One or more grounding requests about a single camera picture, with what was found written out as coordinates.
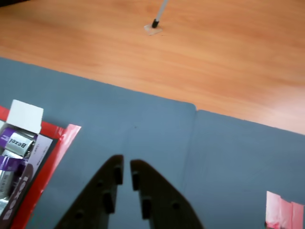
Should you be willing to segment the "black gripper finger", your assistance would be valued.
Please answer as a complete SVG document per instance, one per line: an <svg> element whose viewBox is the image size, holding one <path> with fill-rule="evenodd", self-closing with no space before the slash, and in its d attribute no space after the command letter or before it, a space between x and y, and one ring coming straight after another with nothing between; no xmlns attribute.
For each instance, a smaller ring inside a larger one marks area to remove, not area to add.
<svg viewBox="0 0 305 229"><path fill-rule="evenodd" d="M56 229L107 229L115 212L117 187L123 183L123 155L113 155L100 167Z"/></svg>
<svg viewBox="0 0 305 229"><path fill-rule="evenodd" d="M203 229L187 199L143 160L130 162L132 187L139 193L142 219L151 229Z"/></svg>

